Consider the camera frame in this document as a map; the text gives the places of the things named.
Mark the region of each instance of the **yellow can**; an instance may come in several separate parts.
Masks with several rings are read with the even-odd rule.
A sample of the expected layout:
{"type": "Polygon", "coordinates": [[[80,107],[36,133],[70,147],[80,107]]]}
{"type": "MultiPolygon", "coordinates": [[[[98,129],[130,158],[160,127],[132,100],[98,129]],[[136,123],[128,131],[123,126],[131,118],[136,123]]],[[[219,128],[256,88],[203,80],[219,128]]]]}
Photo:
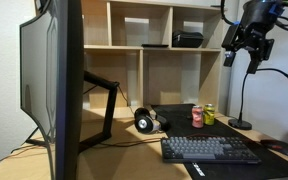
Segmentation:
{"type": "Polygon", "coordinates": [[[207,125],[214,124],[215,107],[213,104],[206,104],[203,109],[204,123],[207,125]]]}

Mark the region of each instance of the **desk mat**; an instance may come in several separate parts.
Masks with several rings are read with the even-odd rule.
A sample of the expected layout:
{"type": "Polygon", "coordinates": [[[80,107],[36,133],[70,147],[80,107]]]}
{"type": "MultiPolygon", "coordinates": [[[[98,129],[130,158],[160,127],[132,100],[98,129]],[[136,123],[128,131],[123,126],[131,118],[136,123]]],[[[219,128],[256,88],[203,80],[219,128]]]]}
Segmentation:
{"type": "MultiPolygon", "coordinates": [[[[231,129],[227,125],[215,119],[212,126],[204,125],[203,128],[194,128],[191,116],[194,104],[180,105],[152,105],[154,111],[165,117],[171,125],[166,134],[171,136],[187,136],[192,134],[216,135],[216,136],[237,136],[241,139],[248,139],[246,136],[231,129]]],[[[246,141],[248,146],[261,160],[259,165],[239,164],[198,164],[198,168],[205,174],[201,176],[196,167],[191,163],[185,163],[185,167],[192,179],[275,179],[288,177],[288,161],[272,153],[256,142],[246,141]]]]}

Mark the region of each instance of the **keyboard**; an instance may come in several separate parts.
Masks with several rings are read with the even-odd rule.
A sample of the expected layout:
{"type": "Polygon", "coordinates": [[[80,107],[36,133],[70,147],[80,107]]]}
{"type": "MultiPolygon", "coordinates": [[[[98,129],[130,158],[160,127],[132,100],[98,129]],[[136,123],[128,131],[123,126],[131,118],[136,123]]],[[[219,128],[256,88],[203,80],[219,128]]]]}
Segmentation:
{"type": "Polygon", "coordinates": [[[162,138],[161,148],[165,163],[261,163],[238,137],[162,138]]]}

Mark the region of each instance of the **monitor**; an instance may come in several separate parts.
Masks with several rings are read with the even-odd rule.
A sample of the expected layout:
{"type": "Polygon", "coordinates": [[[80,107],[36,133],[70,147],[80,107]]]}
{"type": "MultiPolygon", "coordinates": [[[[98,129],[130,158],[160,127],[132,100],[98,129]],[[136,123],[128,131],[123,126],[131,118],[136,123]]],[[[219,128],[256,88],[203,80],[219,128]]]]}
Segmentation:
{"type": "Polygon", "coordinates": [[[44,138],[51,179],[76,179],[84,81],[81,1],[47,0],[38,8],[35,18],[20,25],[21,109],[44,138]]]}

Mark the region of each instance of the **white wall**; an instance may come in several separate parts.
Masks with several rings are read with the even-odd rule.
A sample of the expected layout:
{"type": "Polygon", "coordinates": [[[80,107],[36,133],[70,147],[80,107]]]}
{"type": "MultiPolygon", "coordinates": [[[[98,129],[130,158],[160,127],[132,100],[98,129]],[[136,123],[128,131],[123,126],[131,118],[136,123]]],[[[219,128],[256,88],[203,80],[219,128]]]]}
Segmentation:
{"type": "MultiPolygon", "coordinates": [[[[288,17],[288,8],[283,16],[288,17]]],[[[274,38],[275,44],[270,59],[264,61],[259,68],[277,68],[288,73],[288,32],[275,26],[267,38],[274,38]]],[[[242,81],[249,61],[247,51],[240,50],[232,67],[228,112],[234,117],[239,114],[242,81]]],[[[288,80],[274,71],[248,75],[243,119],[252,123],[253,129],[288,142],[288,80]]]]}
{"type": "Polygon", "coordinates": [[[33,8],[33,1],[0,0],[0,159],[35,128],[19,103],[19,25],[33,17],[33,8]]]}

